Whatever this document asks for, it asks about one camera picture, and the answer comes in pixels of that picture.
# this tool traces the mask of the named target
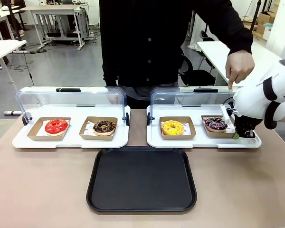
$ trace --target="transparent plastic lid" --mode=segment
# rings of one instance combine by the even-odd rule
[[[232,98],[234,92],[217,88],[189,88],[189,87],[159,87],[151,92],[150,119],[153,119],[153,111],[157,108],[168,106],[201,106],[221,105],[228,98]]]
[[[38,111],[44,107],[74,106],[118,106],[124,111],[125,93],[119,87],[53,87],[32,86],[17,92],[16,100],[28,123]]]

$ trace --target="green object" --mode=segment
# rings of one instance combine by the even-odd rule
[[[238,133],[235,133],[235,135],[233,136],[233,139],[239,139]]]

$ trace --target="display case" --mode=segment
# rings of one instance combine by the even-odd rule
[[[24,124],[12,142],[16,148],[118,148],[128,142],[130,108],[125,106],[125,93],[118,87],[25,87],[17,92],[16,100]],[[69,123],[63,139],[45,138],[48,135],[41,138],[38,129],[32,137],[38,121],[55,118],[66,119]],[[116,120],[111,138],[83,137],[80,131],[90,119]]]
[[[186,89],[181,87],[156,88],[152,91],[151,105],[147,108],[147,142],[153,147],[192,148],[258,148],[261,140],[239,138],[234,127],[234,115],[229,117],[226,109],[234,93],[219,92],[217,89]],[[228,133],[213,134],[205,127],[205,118],[219,116],[228,124]],[[191,119],[194,125],[193,138],[167,138],[162,131],[164,120]]]

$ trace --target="robotic arm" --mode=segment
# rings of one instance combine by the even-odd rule
[[[259,84],[241,88],[233,99],[227,112],[234,114],[240,137],[254,138],[253,130],[263,120],[267,129],[285,122],[285,60],[272,66]]]

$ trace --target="red frosted donut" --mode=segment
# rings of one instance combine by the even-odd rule
[[[49,135],[60,135],[67,128],[68,123],[63,119],[51,120],[45,130]]]

